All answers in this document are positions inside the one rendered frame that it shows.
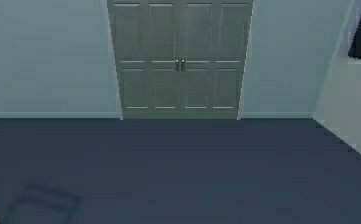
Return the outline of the grey panelled door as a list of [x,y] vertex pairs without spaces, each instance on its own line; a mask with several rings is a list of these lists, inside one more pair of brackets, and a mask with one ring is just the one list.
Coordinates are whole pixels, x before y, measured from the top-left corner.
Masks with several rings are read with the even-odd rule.
[[235,119],[254,0],[185,0],[182,59],[186,115]]
[[122,115],[165,119],[178,109],[178,2],[108,0]]

